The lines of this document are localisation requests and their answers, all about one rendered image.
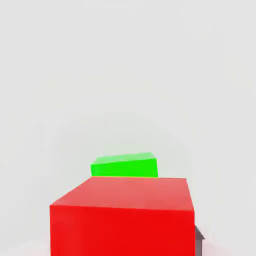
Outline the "small red cube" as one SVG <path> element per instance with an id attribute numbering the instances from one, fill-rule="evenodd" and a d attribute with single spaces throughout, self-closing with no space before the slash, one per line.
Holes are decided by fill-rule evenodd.
<path id="1" fill-rule="evenodd" d="M 50 211 L 50 256 L 195 256 L 185 178 L 91 177 Z"/>

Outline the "small green cube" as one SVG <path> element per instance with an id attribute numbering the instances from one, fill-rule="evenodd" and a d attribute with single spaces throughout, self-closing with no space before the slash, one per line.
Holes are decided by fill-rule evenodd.
<path id="1" fill-rule="evenodd" d="M 90 166 L 97 177 L 158 176 L 157 158 L 151 152 L 98 157 Z"/>

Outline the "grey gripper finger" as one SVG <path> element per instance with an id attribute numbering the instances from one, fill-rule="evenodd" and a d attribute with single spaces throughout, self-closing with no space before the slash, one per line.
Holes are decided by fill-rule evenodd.
<path id="1" fill-rule="evenodd" d="M 195 226 L 195 256 L 219 256 L 217 246 L 208 242 L 197 226 Z"/>

